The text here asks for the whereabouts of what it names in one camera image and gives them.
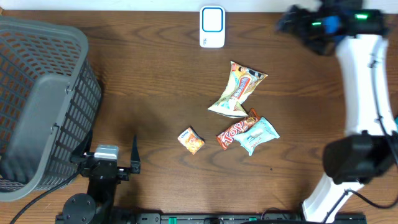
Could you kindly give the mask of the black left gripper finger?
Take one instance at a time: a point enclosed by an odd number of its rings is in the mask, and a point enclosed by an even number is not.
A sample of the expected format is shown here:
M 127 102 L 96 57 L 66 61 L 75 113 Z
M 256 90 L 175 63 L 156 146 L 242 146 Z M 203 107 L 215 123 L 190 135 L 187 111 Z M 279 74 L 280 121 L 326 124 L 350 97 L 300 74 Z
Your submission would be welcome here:
M 141 159 L 139 156 L 138 148 L 137 148 L 137 136 L 134 136 L 131 150 L 131 159 L 130 159 L 131 168 L 140 168 L 141 167 Z
M 74 164 L 81 164 L 86 160 L 86 154 L 90 151 L 91 141 L 93 138 L 93 131 L 89 130 L 84 139 L 73 150 L 70 156 L 70 162 Z

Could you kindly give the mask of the small orange snack box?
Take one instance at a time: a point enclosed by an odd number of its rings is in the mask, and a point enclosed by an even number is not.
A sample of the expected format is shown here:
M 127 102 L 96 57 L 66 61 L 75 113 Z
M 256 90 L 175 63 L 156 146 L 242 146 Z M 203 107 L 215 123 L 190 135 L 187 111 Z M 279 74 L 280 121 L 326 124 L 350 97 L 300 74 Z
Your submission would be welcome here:
M 202 140 L 192 128 L 187 128 L 177 139 L 193 155 L 205 145 L 204 140 Z

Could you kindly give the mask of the beige snack bag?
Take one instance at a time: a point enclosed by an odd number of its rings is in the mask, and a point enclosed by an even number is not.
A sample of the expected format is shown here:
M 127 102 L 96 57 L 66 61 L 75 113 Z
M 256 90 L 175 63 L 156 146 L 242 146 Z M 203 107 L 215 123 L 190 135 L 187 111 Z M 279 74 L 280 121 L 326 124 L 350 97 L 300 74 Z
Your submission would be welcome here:
M 218 101 L 208 110 L 229 118 L 247 117 L 242 104 L 256 87 L 268 77 L 268 74 L 258 72 L 231 61 L 229 80 Z

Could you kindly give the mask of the red Top chocolate bar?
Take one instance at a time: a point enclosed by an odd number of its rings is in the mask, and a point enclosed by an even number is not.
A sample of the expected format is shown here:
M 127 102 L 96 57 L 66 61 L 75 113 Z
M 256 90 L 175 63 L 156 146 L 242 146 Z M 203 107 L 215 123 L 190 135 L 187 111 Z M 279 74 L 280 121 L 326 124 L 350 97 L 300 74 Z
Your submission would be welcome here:
M 260 120 L 260 118 L 261 117 L 257 114 L 257 111 L 254 108 L 252 108 L 249 111 L 247 117 L 231 125 L 221 134 L 217 135 L 216 140 L 218 141 L 223 150 L 227 150 L 228 146 L 234 141 L 234 137 L 237 134 L 245 133 L 246 131 L 248 131 Z

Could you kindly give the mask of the light blue snack packet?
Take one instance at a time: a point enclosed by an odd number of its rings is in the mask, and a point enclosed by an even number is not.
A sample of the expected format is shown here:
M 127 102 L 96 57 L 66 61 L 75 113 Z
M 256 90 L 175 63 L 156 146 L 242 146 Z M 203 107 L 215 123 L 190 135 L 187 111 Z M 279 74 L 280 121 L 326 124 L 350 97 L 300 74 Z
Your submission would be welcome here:
M 235 135 L 234 140 L 238 141 L 240 145 L 247 150 L 249 156 L 252 156 L 258 145 L 279 138 L 280 135 L 273 125 L 262 117 L 248 131 Z

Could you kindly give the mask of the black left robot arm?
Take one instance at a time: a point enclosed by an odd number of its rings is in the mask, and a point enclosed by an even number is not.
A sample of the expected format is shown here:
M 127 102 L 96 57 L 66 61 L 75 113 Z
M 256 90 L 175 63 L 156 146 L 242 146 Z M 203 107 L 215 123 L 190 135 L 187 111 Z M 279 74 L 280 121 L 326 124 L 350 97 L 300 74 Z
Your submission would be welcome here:
M 136 216 L 114 207 L 116 188 L 130 175 L 141 172 L 141 160 L 134 136 L 129 167 L 118 166 L 116 146 L 98 146 L 90 152 L 93 132 L 90 131 L 74 149 L 70 162 L 78 165 L 77 174 L 89 180 L 85 193 L 71 196 L 64 204 L 58 223 L 135 223 Z

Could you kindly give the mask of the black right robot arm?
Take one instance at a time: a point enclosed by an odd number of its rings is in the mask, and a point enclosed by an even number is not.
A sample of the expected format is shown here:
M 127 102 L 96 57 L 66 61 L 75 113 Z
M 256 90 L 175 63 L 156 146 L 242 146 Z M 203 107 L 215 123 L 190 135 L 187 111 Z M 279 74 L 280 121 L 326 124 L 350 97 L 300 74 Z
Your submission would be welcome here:
M 352 195 L 397 165 L 386 75 L 390 29 L 382 11 L 361 1 L 322 1 L 316 11 L 292 5 L 277 29 L 318 55 L 335 54 L 341 68 L 345 135 L 325 146 L 324 173 L 300 214 L 301 223 L 333 223 Z

